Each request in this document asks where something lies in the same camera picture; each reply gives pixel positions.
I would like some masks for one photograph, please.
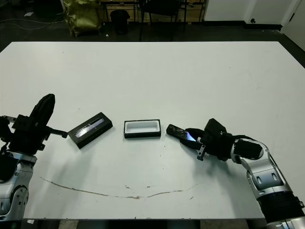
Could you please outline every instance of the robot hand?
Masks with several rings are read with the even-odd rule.
[[[22,220],[29,199],[29,182],[37,150],[43,150],[50,134],[66,138],[67,133],[47,125],[55,106],[53,94],[43,97],[29,117],[0,117],[0,139],[5,145],[0,150],[0,222]],[[14,125],[12,133],[9,123]]]
[[[167,133],[173,135],[171,126]],[[183,135],[175,137],[187,147],[197,150],[197,159],[201,161],[208,153],[219,160],[232,159],[241,164],[247,170],[248,182],[266,218],[267,228],[305,228],[304,204],[293,195],[263,143],[245,135],[232,135],[215,119],[210,119],[204,130],[188,128]]]

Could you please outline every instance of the black box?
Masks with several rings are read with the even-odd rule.
[[[124,137],[160,137],[161,125],[159,119],[132,120],[124,122]]]
[[[80,149],[112,127],[112,122],[102,112],[68,132]]]

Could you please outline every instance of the brown streak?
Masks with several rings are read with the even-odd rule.
[[[146,197],[146,198],[154,197],[154,196],[161,195],[161,194],[168,194],[168,193],[172,193],[172,192],[183,192],[183,190],[177,190],[177,191],[171,191],[171,192],[160,192],[160,193],[151,195],[151,196]]]
[[[157,196],[157,195],[161,195],[161,194],[168,194],[168,193],[173,193],[173,192],[183,192],[183,190],[176,190],[176,191],[170,191],[170,192],[160,192],[160,193],[157,193],[157,194],[153,194],[151,196],[148,196],[148,197],[140,197],[140,196],[136,196],[136,197],[121,197],[121,196],[111,196],[111,195],[106,195],[106,194],[102,194],[102,193],[97,193],[97,192],[90,192],[90,191],[86,191],[86,190],[81,190],[81,189],[76,189],[76,188],[73,188],[73,187],[66,187],[66,186],[63,186],[63,185],[59,185],[59,184],[56,184],[54,183],[53,181],[49,181],[43,177],[40,177],[41,179],[53,184],[53,185],[56,185],[58,187],[61,187],[61,188],[65,188],[65,189],[69,189],[69,190],[74,190],[74,191],[79,191],[79,192],[84,192],[84,193],[90,193],[90,194],[95,194],[95,195],[99,195],[99,196],[104,196],[104,197],[116,197],[116,198],[132,198],[132,199],[140,199],[140,198],[150,198],[150,197],[154,197],[154,196]],[[190,190],[191,188],[197,186],[199,184],[196,184],[196,185],[193,185],[192,187],[188,188],[187,190],[184,190],[184,191],[188,191]]]

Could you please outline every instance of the white wall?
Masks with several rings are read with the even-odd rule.
[[[285,25],[300,0],[208,0],[205,21]]]
[[[295,10],[297,9],[297,7],[299,6],[299,4],[301,3],[302,0],[292,0],[287,12],[285,13],[281,25],[285,26],[287,25],[287,23],[289,22],[291,16],[293,15],[293,13],[295,12]]]
[[[244,21],[250,23],[252,18],[256,24],[281,24],[292,0],[256,0],[253,10],[245,15]]]
[[[208,0],[205,21],[243,21],[249,0]]]

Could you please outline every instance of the cable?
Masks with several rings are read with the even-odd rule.
[[[26,19],[20,19],[20,18],[11,18],[11,19],[0,20],[0,22],[10,21],[10,20],[21,20],[21,21],[31,21],[31,22],[41,23],[41,24],[50,24],[50,22],[32,21],[32,20],[26,20]]]
[[[59,22],[64,22],[64,20],[62,20],[62,21],[56,21],[58,18],[61,18],[61,17],[63,17],[63,15],[62,16],[60,16],[60,17],[57,17],[54,21],[52,21],[52,22],[43,22],[44,24],[45,23],[47,23],[46,25],[44,25],[44,26],[42,26],[42,27],[39,27],[39,28],[34,28],[34,29],[27,29],[27,28],[23,28],[23,27],[21,27],[21,26],[19,26],[19,25],[17,25],[17,24],[13,24],[13,23],[0,23],[0,25],[15,25],[15,26],[18,26],[19,28],[21,28],[21,29],[23,29],[23,30],[39,30],[39,29],[42,29],[42,28],[44,28],[44,27],[46,27],[46,26],[48,26],[48,25],[50,25],[50,24],[54,24],[54,23],[59,23]]]

